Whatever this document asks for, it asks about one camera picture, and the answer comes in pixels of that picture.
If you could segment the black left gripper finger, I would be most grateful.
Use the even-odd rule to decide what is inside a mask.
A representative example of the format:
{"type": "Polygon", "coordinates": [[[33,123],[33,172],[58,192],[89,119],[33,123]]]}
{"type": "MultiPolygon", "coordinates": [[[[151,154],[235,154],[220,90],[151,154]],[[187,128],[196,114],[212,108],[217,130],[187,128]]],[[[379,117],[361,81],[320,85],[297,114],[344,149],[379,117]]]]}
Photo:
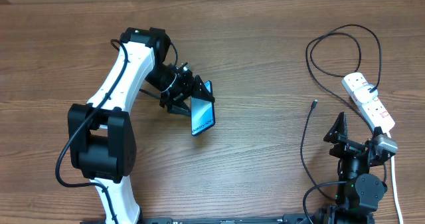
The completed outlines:
{"type": "Polygon", "coordinates": [[[191,109],[186,105],[185,102],[178,104],[170,104],[167,106],[167,112],[170,114],[178,114],[184,116],[191,116],[191,109]]]}
{"type": "Polygon", "coordinates": [[[212,103],[215,102],[213,94],[206,88],[204,82],[202,81],[199,75],[196,75],[194,77],[192,97],[212,103]]]}

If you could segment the Samsung Galaxy smartphone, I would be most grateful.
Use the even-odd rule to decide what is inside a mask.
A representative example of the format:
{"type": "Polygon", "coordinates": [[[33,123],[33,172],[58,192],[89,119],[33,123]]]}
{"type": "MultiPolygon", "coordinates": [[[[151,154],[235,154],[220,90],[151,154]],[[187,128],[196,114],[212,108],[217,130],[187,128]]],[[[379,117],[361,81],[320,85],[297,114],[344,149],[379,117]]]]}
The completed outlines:
{"type": "Polygon", "coordinates": [[[191,134],[198,136],[215,125],[214,103],[199,98],[204,94],[198,89],[191,96],[191,134]]]}

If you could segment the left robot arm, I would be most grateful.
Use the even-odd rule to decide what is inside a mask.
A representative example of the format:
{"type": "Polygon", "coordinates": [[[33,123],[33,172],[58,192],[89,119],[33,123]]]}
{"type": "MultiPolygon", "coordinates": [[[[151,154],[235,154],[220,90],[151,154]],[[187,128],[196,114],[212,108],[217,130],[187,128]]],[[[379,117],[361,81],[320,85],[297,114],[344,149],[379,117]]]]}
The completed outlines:
{"type": "Polygon", "coordinates": [[[69,186],[60,167],[70,152],[72,166],[88,179],[79,187],[93,186],[100,196],[106,212],[102,223],[142,223],[130,179],[137,155],[130,114],[142,84],[160,92],[156,98],[168,113],[190,117],[192,136],[215,124],[213,84],[194,75],[187,63],[164,63],[174,45],[163,29],[129,27],[110,42],[119,52],[116,62],[86,104],[70,107],[69,140],[58,157],[55,176],[69,186]]]}

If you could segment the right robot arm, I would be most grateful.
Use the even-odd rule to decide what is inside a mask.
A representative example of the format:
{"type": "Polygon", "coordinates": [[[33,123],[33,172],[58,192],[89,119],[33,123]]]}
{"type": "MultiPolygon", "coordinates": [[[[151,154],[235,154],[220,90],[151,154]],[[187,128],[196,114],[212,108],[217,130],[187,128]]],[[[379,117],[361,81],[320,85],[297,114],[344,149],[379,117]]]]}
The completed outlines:
{"type": "Polygon", "coordinates": [[[349,139],[346,116],[338,115],[334,125],[323,138],[333,144],[329,154],[339,159],[335,205],[319,209],[312,223],[374,223],[373,212],[387,192],[387,185],[370,173],[383,166],[398,151],[395,140],[376,127],[373,136],[360,144],[349,139]]]}

